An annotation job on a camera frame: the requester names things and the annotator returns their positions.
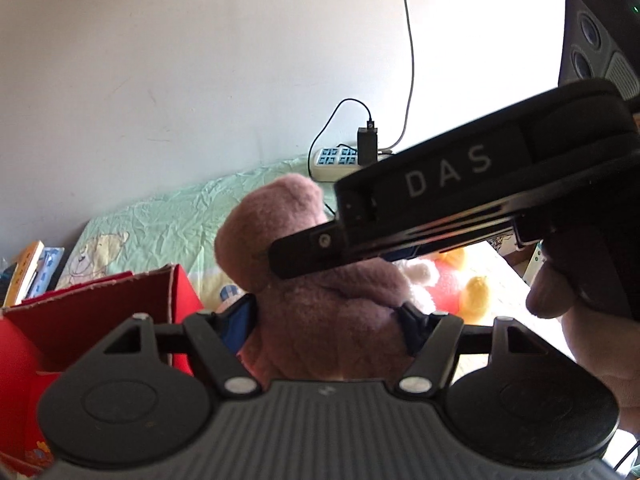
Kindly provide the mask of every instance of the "white power strip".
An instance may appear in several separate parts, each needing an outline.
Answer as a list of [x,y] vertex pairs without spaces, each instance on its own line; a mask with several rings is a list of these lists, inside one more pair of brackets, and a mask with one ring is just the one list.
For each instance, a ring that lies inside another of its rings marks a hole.
[[[378,160],[389,155],[378,155]],[[322,148],[311,158],[311,177],[317,182],[335,182],[362,168],[355,148]]]

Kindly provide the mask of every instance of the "bed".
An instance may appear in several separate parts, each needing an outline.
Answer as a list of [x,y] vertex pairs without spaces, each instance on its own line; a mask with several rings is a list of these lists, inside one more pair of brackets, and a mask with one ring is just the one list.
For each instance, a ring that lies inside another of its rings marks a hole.
[[[156,196],[120,211],[92,219],[85,227],[56,288],[87,282],[125,270],[143,272],[168,263],[184,267],[203,305],[216,310],[221,290],[232,282],[216,265],[213,241],[228,213],[244,195],[286,173],[306,174],[306,158],[297,158],[211,180]],[[321,184],[325,202],[335,206],[330,184]],[[528,285],[487,243],[468,247],[468,270],[487,276],[492,304],[483,324],[496,316],[514,317],[571,356],[557,320],[532,316],[525,308]],[[486,365],[486,356],[463,356],[456,376]],[[617,459],[632,437],[618,432],[607,457]]]

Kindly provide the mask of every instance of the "open cardboard box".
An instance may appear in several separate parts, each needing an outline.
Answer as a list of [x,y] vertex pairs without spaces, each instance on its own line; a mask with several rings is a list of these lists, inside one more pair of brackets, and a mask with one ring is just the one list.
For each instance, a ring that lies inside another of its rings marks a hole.
[[[182,322],[202,309],[181,266],[50,292],[0,312],[0,463],[32,476],[52,457],[36,422],[46,387],[136,312]],[[173,366],[190,373],[185,355]]]

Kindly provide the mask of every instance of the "white wall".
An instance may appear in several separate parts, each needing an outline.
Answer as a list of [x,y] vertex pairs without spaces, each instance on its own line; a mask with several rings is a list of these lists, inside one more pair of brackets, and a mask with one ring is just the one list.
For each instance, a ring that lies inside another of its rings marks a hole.
[[[410,0],[407,147],[556,84],[564,0]],[[380,142],[402,0],[0,0],[0,256],[162,190],[304,153],[343,97]],[[354,139],[346,107],[324,142]]]

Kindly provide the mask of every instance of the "stack of books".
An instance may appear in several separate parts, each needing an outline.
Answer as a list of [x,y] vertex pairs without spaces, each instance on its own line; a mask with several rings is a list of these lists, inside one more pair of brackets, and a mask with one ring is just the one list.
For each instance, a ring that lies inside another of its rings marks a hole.
[[62,247],[45,247],[39,240],[26,246],[0,274],[0,306],[15,306],[44,294],[64,251]]

